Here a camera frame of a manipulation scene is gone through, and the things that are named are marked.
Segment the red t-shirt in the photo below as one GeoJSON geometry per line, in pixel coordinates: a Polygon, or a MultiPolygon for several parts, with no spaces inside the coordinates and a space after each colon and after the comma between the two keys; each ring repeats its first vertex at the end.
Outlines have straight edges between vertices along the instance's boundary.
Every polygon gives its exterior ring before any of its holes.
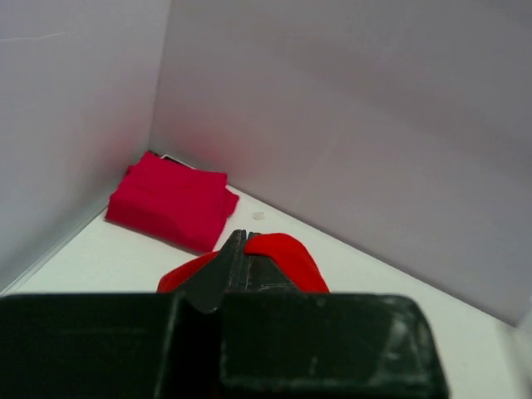
{"type": "MultiPolygon", "coordinates": [[[[212,261],[220,251],[203,254],[164,275],[157,293],[169,293],[212,261]]],[[[265,256],[273,260],[295,286],[306,293],[329,293],[318,266],[306,247],[288,234],[260,234],[244,246],[245,255],[265,256]]]]}

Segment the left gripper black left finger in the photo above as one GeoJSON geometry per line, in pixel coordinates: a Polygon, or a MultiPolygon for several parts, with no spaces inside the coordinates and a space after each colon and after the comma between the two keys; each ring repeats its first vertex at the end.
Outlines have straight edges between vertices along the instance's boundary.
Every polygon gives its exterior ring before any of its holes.
{"type": "Polygon", "coordinates": [[[247,234],[169,293],[11,295],[1,301],[4,398],[216,398],[215,312],[247,234]]]}

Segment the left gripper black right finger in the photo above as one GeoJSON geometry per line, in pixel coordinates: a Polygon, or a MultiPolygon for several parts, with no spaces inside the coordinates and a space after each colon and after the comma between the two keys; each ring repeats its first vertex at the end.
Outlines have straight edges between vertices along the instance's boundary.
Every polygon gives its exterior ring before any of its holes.
{"type": "Polygon", "coordinates": [[[411,298],[306,293],[265,256],[219,315],[225,398],[446,398],[425,315],[411,298]]]}

